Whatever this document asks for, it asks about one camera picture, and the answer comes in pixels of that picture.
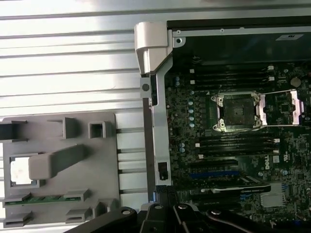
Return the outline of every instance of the metal bracket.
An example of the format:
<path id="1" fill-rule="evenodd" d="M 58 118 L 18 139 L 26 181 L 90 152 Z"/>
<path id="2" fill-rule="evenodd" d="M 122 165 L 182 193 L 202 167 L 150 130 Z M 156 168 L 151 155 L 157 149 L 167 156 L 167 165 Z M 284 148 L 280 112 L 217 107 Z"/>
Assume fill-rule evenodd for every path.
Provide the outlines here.
<path id="1" fill-rule="evenodd" d="M 151 81 L 149 77 L 140 79 L 140 97 L 151 98 Z"/>
<path id="2" fill-rule="evenodd" d="M 173 50 L 173 33 L 166 22 L 141 22 L 134 32 L 140 74 L 154 74 Z"/>

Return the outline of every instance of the ridged metal surface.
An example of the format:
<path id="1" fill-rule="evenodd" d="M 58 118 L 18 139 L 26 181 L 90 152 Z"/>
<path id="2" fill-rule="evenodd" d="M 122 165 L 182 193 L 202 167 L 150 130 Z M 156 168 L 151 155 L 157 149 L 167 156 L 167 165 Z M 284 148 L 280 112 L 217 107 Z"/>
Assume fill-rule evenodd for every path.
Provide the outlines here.
<path id="1" fill-rule="evenodd" d="M 267 5 L 275 16 L 311 11 L 309 0 L 0 1 L 0 118 L 115 112 L 121 202 L 137 209 L 147 201 L 147 184 L 134 25 L 264 17 Z"/>

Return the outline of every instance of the screw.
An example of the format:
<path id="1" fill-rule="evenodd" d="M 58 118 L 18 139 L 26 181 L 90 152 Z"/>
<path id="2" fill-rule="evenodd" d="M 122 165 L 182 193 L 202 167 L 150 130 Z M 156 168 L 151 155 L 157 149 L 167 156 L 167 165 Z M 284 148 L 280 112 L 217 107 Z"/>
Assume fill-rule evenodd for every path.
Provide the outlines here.
<path id="1" fill-rule="evenodd" d="M 129 215 L 131 213 L 131 211 L 128 211 L 128 210 L 124 210 L 123 212 L 122 212 L 122 214 L 124 214 L 124 215 Z"/>
<path id="2" fill-rule="evenodd" d="M 187 206 L 186 206 L 186 205 L 183 205 L 183 204 L 180 204 L 180 205 L 178 206 L 178 208 L 181 209 L 181 210 L 184 210 L 184 209 L 187 208 Z"/>
<path id="3" fill-rule="evenodd" d="M 220 215 L 222 212 L 220 210 L 212 210 L 211 213 L 213 215 Z"/>
<path id="4" fill-rule="evenodd" d="M 149 85 L 146 84 L 146 83 L 143 84 L 141 88 L 142 88 L 143 91 L 149 91 L 149 89 L 150 89 Z"/>

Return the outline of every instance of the capacitor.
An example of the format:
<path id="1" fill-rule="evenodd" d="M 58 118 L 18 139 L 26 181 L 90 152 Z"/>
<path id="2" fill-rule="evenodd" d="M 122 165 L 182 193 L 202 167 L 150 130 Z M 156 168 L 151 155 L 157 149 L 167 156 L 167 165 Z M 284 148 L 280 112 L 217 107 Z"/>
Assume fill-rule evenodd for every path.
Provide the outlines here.
<path id="1" fill-rule="evenodd" d="M 294 77 L 291 80 L 291 85 L 297 88 L 301 85 L 301 80 L 298 77 Z"/>
<path id="2" fill-rule="evenodd" d="M 281 174 L 282 174 L 283 176 L 287 176 L 287 175 L 288 175 L 288 171 L 287 171 L 287 170 L 282 169 L 282 170 L 281 170 Z"/>

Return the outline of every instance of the gray plastic part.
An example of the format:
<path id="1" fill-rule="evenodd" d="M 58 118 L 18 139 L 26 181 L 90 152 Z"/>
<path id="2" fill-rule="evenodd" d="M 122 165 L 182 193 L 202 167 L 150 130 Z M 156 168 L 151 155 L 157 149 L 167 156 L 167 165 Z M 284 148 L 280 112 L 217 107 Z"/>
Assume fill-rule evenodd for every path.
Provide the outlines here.
<path id="1" fill-rule="evenodd" d="M 27 141 L 26 138 L 18 136 L 19 125 L 26 123 L 18 120 L 0 122 L 0 143 Z"/>
<path id="2" fill-rule="evenodd" d="M 6 202 L 14 202 L 14 201 L 23 201 L 25 199 L 27 199 L 28 197 L 30 197 L 31 193 L 27 193 L 27 194 L 20 194 L 20 195 L 12 195 L 9 197 L 5 197 L 4 198 L 4 206 Z"/>
<path id="3" fill-rule="evenodd" d="M 92 208 L 92 218 L 96 218 L 106 213 L 106 207 L 102 202 L 98 202 L 94 208 Z"/>
<path id="4" fill-rule="evenodd" d="M 75 145 L 51 153 L 44 153 L 29 158 L 29 178 L 46 180 L 55 177 L 60 171 L 85 158 L 83 145 Z"/>
<path id="5" fill-rule="evenodd" d="M 40 153 L 28 153 L 28 154 L 14 154 L 14 155 L 9 155 L 9 163 L 5 163 L 5 167 L 9 167 L 11 169 L 11 162 L 15 158 L 19 157 L 31 157 L 34 155 L 39 155 Z M 35 180 L 35 184 L 14 184 L 11 182 L 11 173 L 9 177 L 6 177 L 5 182 L 10 185 L 11 188 L 18 188 L 18 189 L 29 189 L 29 188 L 39 188 L 45 184 L 45 180 Z"/>
<path id="6" fill-rule="evenodd" d="M 118 199 L 101 199 L 100 202 L 105 205 L 107 212 L 120 208 Z"/>
<path id="7" fill-rule="evenodd" d="M 5 218 L 3 221 L 3 227 L 23 227 L 33 218 L 33 213 L 14 214 Z"/>
<path id="8" fill-rule="evenodd" d="M 77 210 L 70 210 L 66 214 L 66 223 L 80 223 L 85 222 L 90 216 L 92 216 L 91 209 L 77 209 Z"/>
<path id="9" fill-rule="evenodd" d="M 89 138 L 107 138 L 111 134 L 110 131 L 109 122 L 91 122 L 88 125 Z"/>
<path id="10" fill-rule="evenodd" d="M 78 126 L 75 138 L 63 140 L 63 125 L 53 120 L 74 118 Z M 33 212 L 31 224 L 65 222 L 66 213 L 74 209 L 95 208 L 100 200 L 117 199 L 119 195 L 119 176 L 117 161 L 117 138 L 115 115 L 109 112 L 69 113 L 39 116 L 20 116 L 5 118 L 4 122 L 12 120 L 27 121 L 20 125 L 19 138 L 28 138 L 27 142 L 3 144 L 4 192 L 6 197 L 32 194 L 32 197 L 48 197 L 57 195 L 73 195 L 71 190 L 89 190 L 81 197 L 85 201 L 50 201 L 49 203 L 8 205 L 5 207 L 7 216 L 18 213 Z M 106 122 L 111 126 L 111 134 L 107 138 L 88 137 L 89 123 Z M 10 186 L 10 156 L 33 154 L 40 156 L 75 145 L 84 145 L 87 157 L 74 165 L 58 172 L 47 179 L 45 185 L 39 188 L 17 189 Z"/>
<path id="11" fill-rule="evenodd" d="M 91 192 L 87 190 L 74 190 L 69 191 L 64 195 L 64 198 L 80 198 L 81 201 L 85 201 L 91 196 Z"/>
<path id="12" fill-rule="evenodd" d="M 63 126 L 63 139 L 75 138 L 78 135 L 78 122 L 74 118 L 64 117 L 62 120 L 48 120 L 49 122 L 58 122 Z"/>

